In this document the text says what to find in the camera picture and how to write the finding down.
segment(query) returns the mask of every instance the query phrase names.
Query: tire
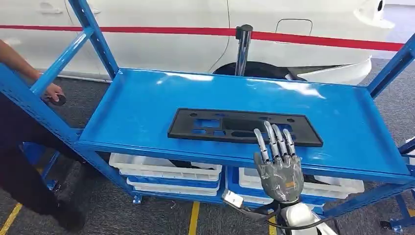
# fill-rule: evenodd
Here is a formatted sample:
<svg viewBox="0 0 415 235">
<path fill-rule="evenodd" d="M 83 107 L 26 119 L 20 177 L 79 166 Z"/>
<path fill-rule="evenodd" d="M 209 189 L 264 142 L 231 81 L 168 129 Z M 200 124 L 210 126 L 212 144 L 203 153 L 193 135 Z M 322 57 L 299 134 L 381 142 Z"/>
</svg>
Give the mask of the tire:
<svg viewBox="0 0 415 235">
<path fill-rule="evenodd" d="M 220 67 L 214 74 L 235 75 L 235 63 Z M 261 62 L 247 62 L 245 68 L 245 77 L 264 77 L 274 79 L 284 79 L 289 74 L 287 68 L 279 68 L 273 65 L 264 64 Z"/>
</svg>

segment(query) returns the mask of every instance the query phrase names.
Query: black shoe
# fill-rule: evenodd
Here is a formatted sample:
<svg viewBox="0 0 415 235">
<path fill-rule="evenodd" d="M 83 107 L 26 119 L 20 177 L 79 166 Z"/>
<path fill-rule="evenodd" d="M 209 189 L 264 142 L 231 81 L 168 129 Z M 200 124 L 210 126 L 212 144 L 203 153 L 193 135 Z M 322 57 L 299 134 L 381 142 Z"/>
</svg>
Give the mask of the black shoe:
<svg viewBox="0 0 415 235">
<path fill-rule="evenodd" d="M 59 225 L 68 232 L 79 232 L 85 224 L 83 214 L 75 207 L 71 207 L 65 201 L 59 201 L 58 209 L 53 217 Z"/>
</svg>

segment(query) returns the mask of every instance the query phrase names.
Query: stanchion post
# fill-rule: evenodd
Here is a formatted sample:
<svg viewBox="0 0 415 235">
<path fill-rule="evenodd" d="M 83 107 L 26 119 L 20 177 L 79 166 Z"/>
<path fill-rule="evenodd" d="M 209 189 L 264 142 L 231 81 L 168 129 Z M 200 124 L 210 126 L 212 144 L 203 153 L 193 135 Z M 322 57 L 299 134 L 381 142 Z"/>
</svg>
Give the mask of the stanchion post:
<svg viewBox="0 0 415 235">
<path fill-rule="evenodd" d="M 251 33 L 254 28 L 249 24 L 236 27 L 236 39 L 239 40 L 238 57 L 236 59 L 235 75 L 243 76 L 248 59 L 248 49 L 251 42 Z"/>
</svg>

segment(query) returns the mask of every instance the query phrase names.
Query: person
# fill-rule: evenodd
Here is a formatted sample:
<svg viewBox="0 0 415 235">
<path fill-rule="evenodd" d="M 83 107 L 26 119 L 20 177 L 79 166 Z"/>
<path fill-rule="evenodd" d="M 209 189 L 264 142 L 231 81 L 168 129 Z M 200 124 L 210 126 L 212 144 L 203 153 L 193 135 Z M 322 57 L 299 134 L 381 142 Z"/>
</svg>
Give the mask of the person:
<svg viewBox="0 0 415 235">
<path fill-rule="evenodd" d="M 36 81 L 39 71 L 30 66 L 13 48 L 0 40 L 0 63 L 18 71 L 25 77 Z M 62 89 L 50 84 L 46 94 L 59 101 Z M 0 93 L 0 188 L 8 192 L 13 199 L 26 208 L 41 214 L 51 215 L 61 227 L 70 232 L 83 228 L 84 217 L 68 202 L 58 200 L 43 182 L 38 171 L 30 164 L 21 150 L 24 141 L 34 142 L 53 148 L 66 157 L 84 162 L 60 139 L 54 136 L 19 106 Z"/>
</svg>

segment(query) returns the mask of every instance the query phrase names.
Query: car bumper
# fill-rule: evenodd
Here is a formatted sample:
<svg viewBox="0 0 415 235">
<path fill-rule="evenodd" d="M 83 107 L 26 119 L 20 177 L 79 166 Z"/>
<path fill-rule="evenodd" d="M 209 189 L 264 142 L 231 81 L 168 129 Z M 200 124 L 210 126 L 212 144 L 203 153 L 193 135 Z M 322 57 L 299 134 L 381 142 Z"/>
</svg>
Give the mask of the car bumper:
<svg viewBox="0 0 415 235">
<path fill-rule="evenodd" d="M 372 63 L 368 58 L 358 64 L 300 73 L 297 74 L 297 77 L 310 82 L 358 85 L 369 74 L 371 68 Z"/>
</svg>

